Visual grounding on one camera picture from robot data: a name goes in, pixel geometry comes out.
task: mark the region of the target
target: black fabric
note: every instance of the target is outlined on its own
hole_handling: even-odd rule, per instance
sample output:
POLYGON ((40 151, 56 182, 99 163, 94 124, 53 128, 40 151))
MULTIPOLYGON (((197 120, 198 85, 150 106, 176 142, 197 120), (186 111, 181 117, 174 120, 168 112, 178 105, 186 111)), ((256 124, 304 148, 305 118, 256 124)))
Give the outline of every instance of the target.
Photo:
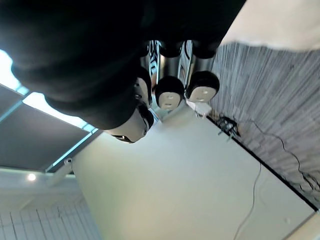
POLYGON ((112 129, 133 113, 144 41, 220 42, 244 0, 0 0, 0 49, 57 110, 112 129))

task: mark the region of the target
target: black cable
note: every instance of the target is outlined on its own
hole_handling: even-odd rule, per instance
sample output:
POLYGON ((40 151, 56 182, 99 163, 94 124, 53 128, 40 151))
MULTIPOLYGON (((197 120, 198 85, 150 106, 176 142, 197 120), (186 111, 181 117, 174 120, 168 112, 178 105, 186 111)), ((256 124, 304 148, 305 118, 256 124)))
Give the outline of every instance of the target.
POLYGON ((188 41, 184 41, 184 53, 185 53, 185 56, 188 60, 190 60, 190 56, 188 54, 188 51, 187 51, 187 44, 188 44, 188 41))
POLYGON ((243 219, 243 221, 240 223, 240 225, 238 226, 238 228, 237 228, 237 230, 236 230, 236 232, 235 232, 235 235, 234 235, 233 240, 236 240, 236 239, 237 239, 241 228, 245 225, 246 221, 250 218, 251 214, 252 214, 253 211, 254 211, 255 203, 256 203, 256 185, 257 185, 257 182, 258 182, 258 179, 259 179, 259 177, 260 177, 260 175, 261 175, 261 170, 262 170, 261 162, 259 162, 259 163, 260 163, 259 173, 258 173, 258 175, 256 176, 255 181, 254 181, 254 184, 253 184, 253 201, 252 201, 251 209, 250 209, 250 211, 248 212, 248 214, 246 215, 246 217, 243 219))
POLYGON ((310 173, 304 172, 304 171, 301 170, 301 163, 300 163, 299 158, 298 158, 297 155, 295 155, 292 151, 289 151, 289 150, 286 149, 285 143, 284 143, 284 141, 282 140, 281 137, 279 137, 278 135, 273 134, 273 133, 268 133, 268 132, 262 131, 262 129, 261 129, 261 128, 257 125, 257 123, 256 123, 255 121, 253 121, 253 120, 237 121, 234 115, 233 115, 233 119, 234 119, 238 124, 239 124, 239 123, 253 123, 253 124, 255 125, 255 127, 256 127, 263 135, 265 135, 265 136, 270 136, 270 137, 274 137, 274 138, 280 140, 281 143, 282 143, 282 148, 283 148, 283 150, 284 150, 286 153, 290 154, 291 156, 293 156, 293 157, 296 159, 296 161, 297 161, 297 163, 298 163, 297 170, 298 170, 298 172, 302 175, 303 180, 304 180, 306 183, 308 183, 308 185, 310 186, 311 190, 305 190, 305 189, 302 188, 302 186, 301 186, 300 183, 296 183, 296 182, 289 181, 289 180, 287 180, 285 177, 283 177, 283 179, 285 179, 285 180, 286 180, 288 183, 290 183, 291 185, 299 185, 300 190, 303 191, 303 192, 306 193, 306 194, 310 194, 310 193, 312 193, 313 191, 315 191, 315 192, 320 192, 320 183, 319 183, 319 181, 317 180, 317 178, 314 177, 313 175, 311 175, 310 173), (312 184, 312 182, 311 182, 309 179, 307 179, 307 178, 310 178, 312 181, 314 181, 314 183, 315 183, 316 186, 314 186, 314 184, 312 184))

